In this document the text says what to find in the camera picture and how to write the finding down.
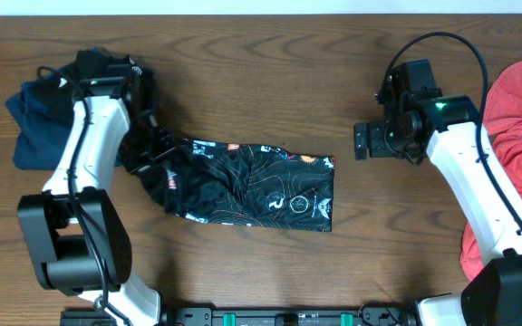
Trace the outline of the black orange patterned jersey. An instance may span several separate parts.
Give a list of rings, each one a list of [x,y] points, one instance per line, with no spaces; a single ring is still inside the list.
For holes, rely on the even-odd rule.
[[[166,213],[201,224],[331,231],[334,158],[174,140],[158,165],[132,174]]]

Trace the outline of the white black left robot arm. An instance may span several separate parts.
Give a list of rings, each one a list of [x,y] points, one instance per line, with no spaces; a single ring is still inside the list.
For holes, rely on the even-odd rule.
[[[74,87],[74,121],[41,193],[17,215],[35,277],[77,296],[114,325],[164,325],[160,294],[132,270],[131,240],[111,201],[115,161],[141,103],[135,77],[95,77]]]

